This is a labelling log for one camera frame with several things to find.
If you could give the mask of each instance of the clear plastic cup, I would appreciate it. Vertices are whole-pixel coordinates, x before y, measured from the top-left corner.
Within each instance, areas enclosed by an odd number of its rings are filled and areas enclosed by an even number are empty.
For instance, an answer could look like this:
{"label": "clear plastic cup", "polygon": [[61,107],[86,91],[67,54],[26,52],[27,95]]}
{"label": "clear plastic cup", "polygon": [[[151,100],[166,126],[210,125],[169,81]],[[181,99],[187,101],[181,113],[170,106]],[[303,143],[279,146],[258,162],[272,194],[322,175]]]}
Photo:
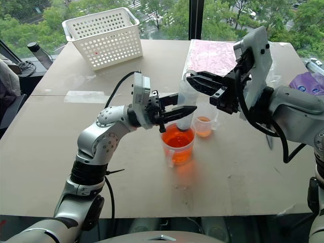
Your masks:
{"label": "clear plastic cup", "polygon": [[217,120],[218,110],[207,102],[197,103],[197,110],[193,114],[193,126],[196,133],[201,137],[207,137],[216,130],[219,123]]}
{"label": "clear plastic cup", "polygon": [[195,136],[194,127],[181,131],[177,128],[177,124],[173,123],[168,125],[166,130],[161,134],[161,139],[168,165],[173,167],[189,161]]}

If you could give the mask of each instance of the black cable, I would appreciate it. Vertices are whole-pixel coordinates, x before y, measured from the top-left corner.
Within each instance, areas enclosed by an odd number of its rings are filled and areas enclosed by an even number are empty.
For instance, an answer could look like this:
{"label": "black cable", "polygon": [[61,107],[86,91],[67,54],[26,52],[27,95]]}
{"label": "black cable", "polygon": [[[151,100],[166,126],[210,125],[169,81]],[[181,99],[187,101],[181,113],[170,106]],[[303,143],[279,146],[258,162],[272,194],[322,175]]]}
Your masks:
{"label": "black cable", "polygon": [[247,107],[247,104],[245,102],[244,99],[244,95],[243,95],[243,89],[241,86],[241,70],[238,69],[235,72],[235,91],[236,91],[236,95],[238,98],[238,102],[241,106],[241,110],[245,116],[245,118],[248,120],[248,122],[257,130],[261,131],[262,133],[265,133],[266,135],[272,136],[272,137],[278,137],[278,134],[271,132],[267,129],[265,129],[263,126],[257,124],[255,121],[253,121],[250,117],[250,112],[249,109]]}
{"label": "black cable", "polygon": [[105,176],[105,182],[108,186],[109,193],[110,193],[110,199],[111,199],[111,234],[110,237],[113,236],[114,228],[115,228],[115,199],[113,197],[113,191],[111,184],[108,181],[108,178]]}
{"label": "black cable", "polygon": [[195,225],[198,227],[201,234],[205,234],[203,228],[197,223],[197,221],[195,221],[194,219],[191,219],[190,217],[187,217],[187,219],[190,220],[191,222],[195,223]]}
{"label": "black cable", "polygon": [[276,123],[274,120],[270,121],[270,124],[273,126],[275,131],[280,137],[282,143],[282,155],[283,155],[283,162],[287,164],[289,162],[289,149],[288,149],[288,142],[284,132],[282,131],[281,127]]}
{"label": "black cable", "polygon": [[295,155],[306,146],[305,143],[301,143],[298,147],[289,155],[288,161],[291,161]]}
{"label": "black cable", "polygon": [[140,71],[133,71],[133,72],[130,72],[128,74],[126,74],[119,82],[118,84],[116,85],[115,89],[113,90],[113,92],[111,93],[106,105],[105,105],[105,108],[107,108],[113,98],[113,96],[116,94],[118,88],[120,87],[120,85],[129,77],[129,76],[132,76],[135,72],[138,72],[138,73],[141,73]]}
{"label": "black cable", "polygon": [[253,121],[250,117],[250,112],[248,110],[247,104],[245,102],[244,99],[244,95],[243,95],[243,89],[241,86],[241,70],[238,69],[235,72],[235,91],[236,91],[236,95],[239,101],[239,104],[241,106],[241,110],[244,114],[244,116],[246,117],[246,119],[248,120],[248,122],[256,129],[258,129],[259,131],[265,133],[266,135],[272,136],[272,137],[280,137],[281,143],[282,143],[282,153],[283,153],[283,162],[285,164],[289,163],[294,157],[295,155],[302,150],[306,144],[301,143],[290,155],[289,155],[289,148],[288,148],[288,142],[286,139],[286,136],[283,132],[283,130],[281,129],[281,127],[273,120],[270,119],[270,124],[272,125],[272,127],[275,129],[275,133],[274,132],[270,132],[269,130],[265,129],[264,127],[262,127],[261,125],[257,124],[255,121]]}

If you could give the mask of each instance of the window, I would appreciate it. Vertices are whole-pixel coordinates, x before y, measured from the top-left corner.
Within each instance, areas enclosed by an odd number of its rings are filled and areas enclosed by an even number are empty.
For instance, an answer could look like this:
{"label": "window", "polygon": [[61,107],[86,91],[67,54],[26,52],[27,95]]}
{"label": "window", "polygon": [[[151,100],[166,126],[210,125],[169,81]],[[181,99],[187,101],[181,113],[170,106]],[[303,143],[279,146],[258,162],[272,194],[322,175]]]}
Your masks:
{"label": "window", "polygon": [[140,20],[144,39],[188,39],[188,0],[0,0],[0,39],[20,58],[37,41],[50,54],[66,44],[66,19],[127,7]]}
{"label": "window", "polygon": [[201,39],[236,41],[261,25],[270,41],[324,59],[323,0],[205,0]]}

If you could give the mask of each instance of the measuring cup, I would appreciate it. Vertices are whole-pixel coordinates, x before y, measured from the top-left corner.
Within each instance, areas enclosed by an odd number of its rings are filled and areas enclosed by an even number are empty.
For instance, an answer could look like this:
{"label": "measuring cup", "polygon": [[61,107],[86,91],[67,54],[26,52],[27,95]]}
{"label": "measuring cup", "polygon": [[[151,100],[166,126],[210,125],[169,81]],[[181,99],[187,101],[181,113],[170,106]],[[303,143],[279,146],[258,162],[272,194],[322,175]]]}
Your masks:
{"label": "measuring cup", "polygon": [[217,120],[218,110],[207,102],[197,104],[197,110],[193,114],[193,125],[196,133],[201,137],[207,137],[216,130],[219,123]]}
{"label": "measuring cup", "polygon": [[191,158],[194,141],[194,128],[181,131],[177,124],[173,123],[166,127],[166,132],[161,134],[163,149],[166,160],[170,167],[180,165]]}

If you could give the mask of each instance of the table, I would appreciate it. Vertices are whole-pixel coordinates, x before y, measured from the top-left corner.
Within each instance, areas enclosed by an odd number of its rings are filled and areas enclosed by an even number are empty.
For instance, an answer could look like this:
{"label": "table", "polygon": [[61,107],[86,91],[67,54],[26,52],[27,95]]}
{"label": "table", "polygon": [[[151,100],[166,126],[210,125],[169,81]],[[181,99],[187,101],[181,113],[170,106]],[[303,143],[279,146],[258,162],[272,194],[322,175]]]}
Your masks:
{"label": "table", "polygon": [[[141,69],[151,78],[153,90],[176,92],[189,44],[142,40],[143,57],[96,72],[67,44],[0,140],[0,214],[52,216],[73,165],[76,140],[116,83],[129,71]],[[283,83],[306,72],[290,44],[275,43],[271,51]],[[93,99],[84,91],[102,92],[102,98]],[[131,103],[130,92],[131,86],[123,84],[112,104]],[[220,113],[219,120],[209,139],[196,138],[191,163],[174,169],[166,165],[158,127],[127,134],[108,166],[111,171],[125,169],[110,176],[116,217],[310,212],[312,148],[307,146],[286,165],[278,139],[271,151],[265,136],[238,114]],[[141,146],[138,141],[146,143]],[[289,146],[292,151],[297,145]],[[101,194],[106,198],[101,217],[109,218],[108,189]]]}

